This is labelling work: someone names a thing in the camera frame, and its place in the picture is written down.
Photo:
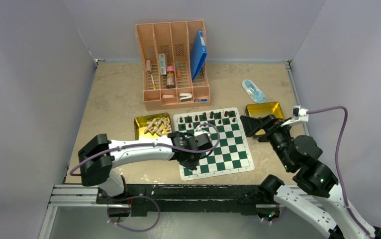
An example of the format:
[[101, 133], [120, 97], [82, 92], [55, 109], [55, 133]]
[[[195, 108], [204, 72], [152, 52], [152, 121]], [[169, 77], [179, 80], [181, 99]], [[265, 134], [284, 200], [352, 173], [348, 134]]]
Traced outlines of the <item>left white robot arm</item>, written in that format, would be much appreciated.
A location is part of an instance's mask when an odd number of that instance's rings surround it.
[[174, 131], [157, 138], [121, 141], [98, 134], [78, 152], [79, 163], [71, 169], [71, 176], [79, 176], [81, 185], [98, 186], [117, 204], [126, 201], [128, 190], [124, 177], [114, 169], [144, 161], [177, 161], [182, 167], [196, 170], [203, 154], [212, 152], [216, 144], [211, 134], [200, 130], [194, 134]]

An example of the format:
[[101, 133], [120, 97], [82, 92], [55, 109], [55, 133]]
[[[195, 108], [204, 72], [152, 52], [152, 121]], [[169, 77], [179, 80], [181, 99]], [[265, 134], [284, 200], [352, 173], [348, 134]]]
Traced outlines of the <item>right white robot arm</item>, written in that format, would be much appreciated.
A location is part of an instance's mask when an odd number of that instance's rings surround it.
[[308, 135], [291, 137], [292, 125], [308, 121], [306, 112], [288, 120], [274, 115], [263, 118], [240, 116], [245, 135], [252, 137], [263, 130], [266, 139], [286, 172], [321, 207], [302, 198], [294, 189], [274, 175], [268, 175], [259, 185], [260, 199], [272, 201], [290, 209], [314, 226], [327, 239], [381, 239], [381, 228], [367, 223], [344, 197], [343, 185], [332, 170], [319, 161], [322, 150]]

